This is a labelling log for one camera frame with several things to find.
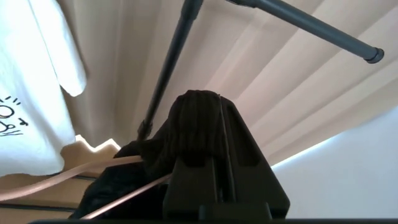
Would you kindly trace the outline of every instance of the beige curtain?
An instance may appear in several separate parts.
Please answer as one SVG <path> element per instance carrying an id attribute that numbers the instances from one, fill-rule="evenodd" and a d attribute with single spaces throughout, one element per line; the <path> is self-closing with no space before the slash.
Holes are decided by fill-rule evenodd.
<path id="1" fill-rule="evenodd" d="M 189 89 L 233 100 L 275 164 L 398 105 L 398 1 L 286 0 L 383 48 L 374 65 L 257 9 L 205 0 L 154 121 Z M 144 119 L 182 0 L 59 0 L 88 72 L 67 103 L 93 146 L 123 145 Z"/>

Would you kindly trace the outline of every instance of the shirt sleeve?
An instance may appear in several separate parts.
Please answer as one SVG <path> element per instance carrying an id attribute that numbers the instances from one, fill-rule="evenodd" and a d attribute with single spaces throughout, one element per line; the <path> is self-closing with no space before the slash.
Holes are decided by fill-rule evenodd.
<path id="1" fill-rule="evenodd" d="M 28 0 L 59 84 L 71 96 L 86 87 L 86 73 L 63 12 L 55 0 Z"/>

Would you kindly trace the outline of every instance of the printed graphic on shirt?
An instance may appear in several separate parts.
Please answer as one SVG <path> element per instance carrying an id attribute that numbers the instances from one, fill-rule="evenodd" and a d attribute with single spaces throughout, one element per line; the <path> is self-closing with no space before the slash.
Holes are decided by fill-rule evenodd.
<path id="1" fill-rule="evenodd" d="M 13 106 L 20 104 L 18 98 L 11 98 L 11 96 L 5 99 L 0 98 L 0 137 L 21 135 L 23 133 L 19 127 L 29 125 L 15 114 Z"/>

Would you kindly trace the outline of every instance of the cartoon face drawing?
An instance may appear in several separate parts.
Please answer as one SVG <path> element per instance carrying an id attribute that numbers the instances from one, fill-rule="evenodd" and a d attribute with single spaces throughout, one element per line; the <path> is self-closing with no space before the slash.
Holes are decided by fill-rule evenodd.
<path id="1" fill-rule="evenodd" d="M 11 97 L 8 96 L 5 98 L 5 101 L 10 100 Z M 21 103 L 17 102 L 17 98 L 15 98 L 12 102 L 16 105 L 20 105 Z M 21 130 L 15 130 L 16 125 L 12 124 L 13 116 L 15 115 L 14 109 L 9 105 L 0 104 L 0 137 L 3 136 L 15 136 L 21 135 Z M 24 121 L 22 118 L 18 118 L 20 126 L 28 126 L 29 124 Z"/>

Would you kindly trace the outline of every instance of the ceiling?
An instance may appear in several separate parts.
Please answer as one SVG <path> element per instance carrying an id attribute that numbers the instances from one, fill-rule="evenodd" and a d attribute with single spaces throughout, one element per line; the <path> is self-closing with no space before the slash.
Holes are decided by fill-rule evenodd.
<path id="1" fill-rule="evenodd" d="M 73 124 L 93 146 L 137 136 L 182 0 L 58 0 L 88 73 L 66 96 Z M 286 0 L 383 48 L 367 64 L 258 9 L 205 0 L 154 120 L 189 89 L 232 100 L 270 164 L 398 105 L 398 1 Z"/>

